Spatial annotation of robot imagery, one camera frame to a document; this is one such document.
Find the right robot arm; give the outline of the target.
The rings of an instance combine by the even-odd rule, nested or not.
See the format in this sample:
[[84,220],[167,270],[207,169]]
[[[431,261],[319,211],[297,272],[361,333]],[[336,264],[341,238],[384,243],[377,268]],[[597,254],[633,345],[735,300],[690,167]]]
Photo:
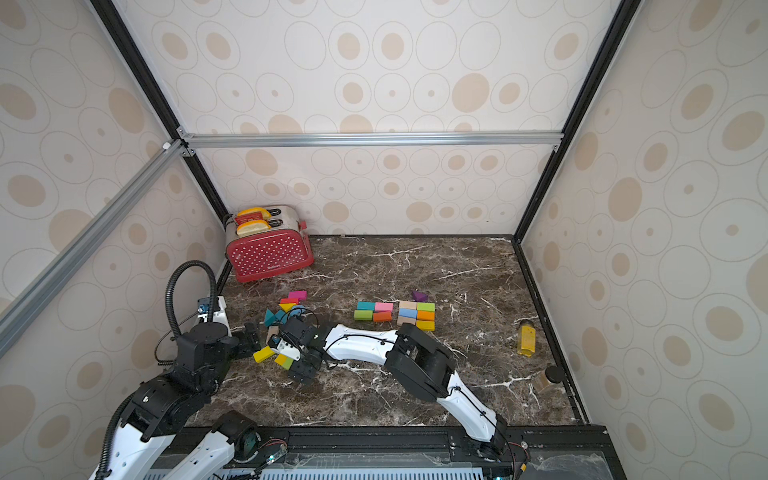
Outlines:
[[301,383],[312,381],[322,366],[347,361],[382,366],[409,394],[454,417],[481,457],[501,461],[507,454],[506,421],[465,385],[453,352],[413,324],[376,332],[342,324],[318,327],[291,317],[275,328],[267,345],[285,357],[289,374]]

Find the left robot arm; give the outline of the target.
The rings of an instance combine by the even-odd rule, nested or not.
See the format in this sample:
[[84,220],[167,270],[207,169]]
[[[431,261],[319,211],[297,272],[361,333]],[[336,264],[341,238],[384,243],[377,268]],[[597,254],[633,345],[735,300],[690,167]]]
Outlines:
[[143,477],[187,420],[211,402],[232,363],[262,347],[250,322],[230,330],[204,321],[187,332],[173,322],[171,332],[176,358],[119,404],[107,424],[93,479]]

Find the light blue rectangular block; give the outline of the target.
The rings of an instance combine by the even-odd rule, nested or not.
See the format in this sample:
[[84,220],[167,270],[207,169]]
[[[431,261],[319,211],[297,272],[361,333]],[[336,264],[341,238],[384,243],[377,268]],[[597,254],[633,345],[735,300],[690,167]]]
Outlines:
[[416,319],[418,317],[418,312],[415,309],[400,308],[398,315],[403,318]]

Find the orange-red rectangular block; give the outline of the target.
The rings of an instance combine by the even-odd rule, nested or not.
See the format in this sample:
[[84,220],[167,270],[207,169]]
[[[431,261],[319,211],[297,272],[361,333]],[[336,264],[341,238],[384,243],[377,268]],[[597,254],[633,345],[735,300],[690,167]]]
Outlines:
[[392,312],[391,311],[375,312],[373,314],[373,321],[375,323],[391,322],[392,321]]

